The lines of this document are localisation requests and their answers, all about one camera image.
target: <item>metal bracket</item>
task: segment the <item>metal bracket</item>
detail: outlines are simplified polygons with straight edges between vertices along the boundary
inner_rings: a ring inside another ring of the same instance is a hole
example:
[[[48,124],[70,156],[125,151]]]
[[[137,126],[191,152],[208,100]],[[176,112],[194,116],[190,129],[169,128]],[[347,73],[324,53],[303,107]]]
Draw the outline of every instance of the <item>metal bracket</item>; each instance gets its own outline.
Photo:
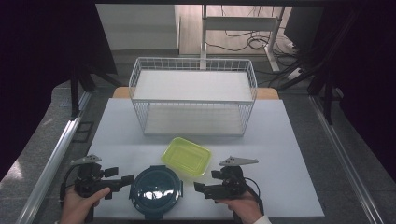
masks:
[[[76,161],[71,161],[70,165],[74,166],[74,165],[81,165],[81,164],[86,164],[86,163],[93,163],[93,162],[97,162],[97,161],[101,161],[102,159],[100,157],[97,157],[93,154],[83,157],[81,159],[78,159]]]
[[[253,164],[253,163],[258,163],[259,161],[257,159],[251,160],[251,159],[243,159],[243,158],[237,158],[230,156],[225,161],[222,161],[220,163],[220,166],[239,166],[239,165],[247,165],[247,164]]]

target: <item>wire grid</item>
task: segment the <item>wire grid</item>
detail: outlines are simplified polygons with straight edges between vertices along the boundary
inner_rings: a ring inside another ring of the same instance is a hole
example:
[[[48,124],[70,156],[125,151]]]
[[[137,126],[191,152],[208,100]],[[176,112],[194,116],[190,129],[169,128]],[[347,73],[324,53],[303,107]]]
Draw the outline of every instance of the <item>wire grid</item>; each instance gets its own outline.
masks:
[[[201,63],[206,64],[206,71],[246,72],[252,102],[134,101],[134,90],[142,70],[194,71],[202,70]],[[134,110],[146,134],[243,135],[257,95],[257,82],[250,60],[138,58],[129,87]]]

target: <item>container lid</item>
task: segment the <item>container lid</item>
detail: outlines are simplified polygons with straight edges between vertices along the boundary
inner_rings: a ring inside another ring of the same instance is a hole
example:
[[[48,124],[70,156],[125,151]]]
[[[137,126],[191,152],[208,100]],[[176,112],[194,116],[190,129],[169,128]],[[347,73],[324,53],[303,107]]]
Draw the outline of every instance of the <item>container lid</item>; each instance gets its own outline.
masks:
[[[205,173],[211,157],[212,153],[209,149],[177,137],[169,144],[161,160],[187,175],[201,176]]]
[[[164,165],[150,166],[131,186],[129,198],[145,219],[162,219],[182,196],[183,182]]]

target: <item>green plastic container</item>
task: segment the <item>green plastic container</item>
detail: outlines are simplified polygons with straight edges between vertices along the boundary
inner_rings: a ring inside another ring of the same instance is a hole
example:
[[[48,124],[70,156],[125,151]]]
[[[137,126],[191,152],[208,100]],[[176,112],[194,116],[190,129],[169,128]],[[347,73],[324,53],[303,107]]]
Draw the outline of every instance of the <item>green plastic container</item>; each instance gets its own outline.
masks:
[[[169,144],[161,160],[177,171],[191,176],[201,176],[205,173],[211,157],[209,149],[177,137]]]

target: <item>metal basket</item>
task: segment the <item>metal basket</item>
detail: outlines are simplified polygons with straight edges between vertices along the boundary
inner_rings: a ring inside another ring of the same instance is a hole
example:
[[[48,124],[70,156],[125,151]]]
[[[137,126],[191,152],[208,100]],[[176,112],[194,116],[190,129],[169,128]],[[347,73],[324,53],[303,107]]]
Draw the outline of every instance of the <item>metal basket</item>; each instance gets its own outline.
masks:
[[[138,58],[129,91],[144,134],[242,136],[257,82],[250,60]]]

